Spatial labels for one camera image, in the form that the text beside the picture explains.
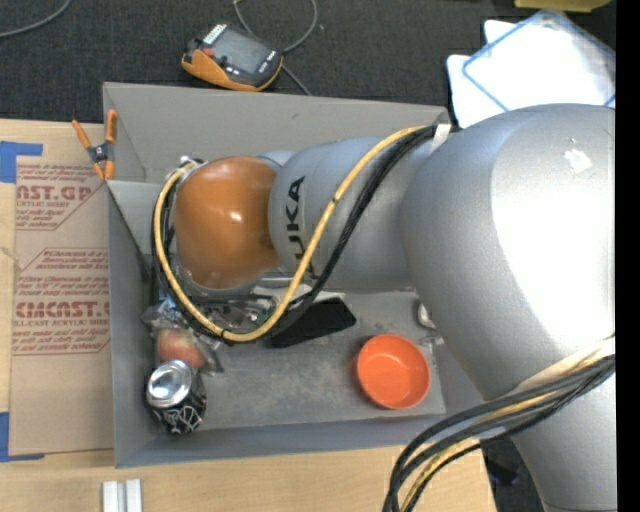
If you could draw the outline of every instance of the blue tape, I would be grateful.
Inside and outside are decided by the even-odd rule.
[[[0,141],[0,183],[15,183],[17,157],[40,156],[42,148],[42,144]]]
[[[13,460],[35,460],[41,459],[42,457],[42,455],[9,457],[9,413],[0,412],[0,463],[11,462]]]

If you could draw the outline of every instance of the metal bracket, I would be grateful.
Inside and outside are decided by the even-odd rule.
[[[433,141],[431,142],[431,149],[429,150],[430,154],[438,149],[445,140],[447,140],[449,132],[451,131],[451,123],[445,118],[444,114],[440,114],[438,116],[434,125],[436,126],[436,132],[433,136]]]
[[[142,512],[142,481],[102,482],[102,512]]]

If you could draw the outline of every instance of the orange cup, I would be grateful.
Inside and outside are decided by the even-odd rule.
[[[369,339],[358,354],[356,374],[364,393],[386,409],[418,405],[431,387],[429,363],[410,340],[396,334]]]

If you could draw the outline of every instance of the mouse cable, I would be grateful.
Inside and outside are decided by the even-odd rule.
[[[47,16],[43,20],[40,20],[32,25],[27,25],[26,27],[9,30],[8,32],[0,32],[0,38],[16,36],[18,34],[23,34],[25,32],[28,32],[29,30],[33,30],[35,28],[41,27],[42,25],[46,25],[50,21],[53,21],[58,16],[60,16],[67,9],[67,7],[69,7],[71,2],[73,2],[73,0],[65,0],[62,6],[56,12],[54,12],[51,16]]]
[[[240,7],[238,6],[240,2],[242,2],[242,0],[233,0],[233,8],[236,11],[236,16],[238,17],[238,20],[240,21],[240,24],[242,25],[242,27],[247,32],[255,36],[256,33],[251,29],[251,27],[249,27],[249,24],[247,23],[247,21],[244,19],[244,16],[240,12]],[[309,25],[309,28],[302,35],[302,37],[300,37],[300,39],[298,39],[295,43],[287,46],[282,50],[283,55],[290,53],[291,51],[295,50],[300,45],[302,45],[302,43],[304,43],[308,39],[308,37],[311,35],[311,33],[315,30],[316,26],[318,25],[318,4],[316,3],[316,0],[310,0],[310,2],[311,2],[311,7],[313,8],[313,19],[311,20],[311,24]],[[295,84],[307,96],[313,96],[313,94],[311,94],[311,91],[307,89],[307,87],[300,81],[300,79],[296,75],[293,74],[293,72],[286,65],[282,66],[282,71],[284,71],[287,75],[289,75],[291,80],[293,80]]]

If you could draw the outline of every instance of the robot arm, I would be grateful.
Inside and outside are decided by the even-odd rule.
[[[372,137],[263,155],[250,163],[260,183],[224,213],[225,243],[251,260],[228,275],[247,283],[225,281],[224,262],[207,269],[209,281],[193,278],[210,252],[189,251],[188,226],[209,215],[196,211],[179,229],[195,203],[178,190],[178,258],[193,267],[182,279],[220,297],[237,295],[270,266],[285,275],[301,270],[300,282],[323,278],[327,290],[413,288],[480,393],[494,399],[577,352],[613,344],[614,125],[609,108],[548,105],[485,120],[435,150],[433,134],[421,132],[404,149],[399,139]],[[201,176],[204,188],[195,189],[207,195],[211,169]],[[362,201],[366,211],[345,243]],[[318,239],[332,202],[331,225]],[[246,242],[234,211],[238,225],[257,220],[257,249],[234,245]],[[323,277],[327,265],[333,269]],[[514,437],[547,512],[617,510],[615,415],[610,378]]]

